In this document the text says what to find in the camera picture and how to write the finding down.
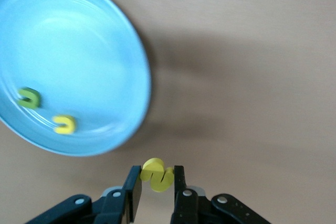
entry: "table surface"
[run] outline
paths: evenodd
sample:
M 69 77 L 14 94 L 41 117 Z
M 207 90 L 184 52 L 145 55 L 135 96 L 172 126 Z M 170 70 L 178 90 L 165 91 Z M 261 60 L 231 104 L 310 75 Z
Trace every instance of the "table surface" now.
M 126 144 L 86 158 L 41 150 L 0 123 L 0 219 L 98 199 L 151 157 L 208 198 L 273 224 L 336 220 L 336 0 L 113 0 L 146 47 L 153 98 Z M 170 223 L 173 189 L 143 184 L 135 223 Z

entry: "yellow object in gripper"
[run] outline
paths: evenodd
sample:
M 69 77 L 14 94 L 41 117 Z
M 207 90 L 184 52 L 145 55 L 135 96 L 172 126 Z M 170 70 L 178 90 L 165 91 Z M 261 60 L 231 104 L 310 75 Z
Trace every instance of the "yellow object in gripper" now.
M 164 163 L 159 158 L 151 158 L 144 163 L 140 179 L 151 180 L 151 188 L 158 193 L 166 191 L 174 182 L 174 168 L 164 169 Z

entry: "yellow magnet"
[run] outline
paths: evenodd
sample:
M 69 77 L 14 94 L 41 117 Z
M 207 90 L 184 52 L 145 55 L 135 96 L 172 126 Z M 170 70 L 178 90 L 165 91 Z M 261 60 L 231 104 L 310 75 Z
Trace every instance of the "yellow magnet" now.
M 159 158 L 151 158 L 144 163 L 140 179 L 142 181 L 151 180 L 151 188 L 158 193 L 166 191 L 174 182 L 174 169 L 168 167 L 164 169 L 164 163 Z
M 54 128 L 57 134 L 72 134 L 76 129 L 76 120 L 71 115 L 57 115 L 52 118 L 55 123 L 61 124 Z

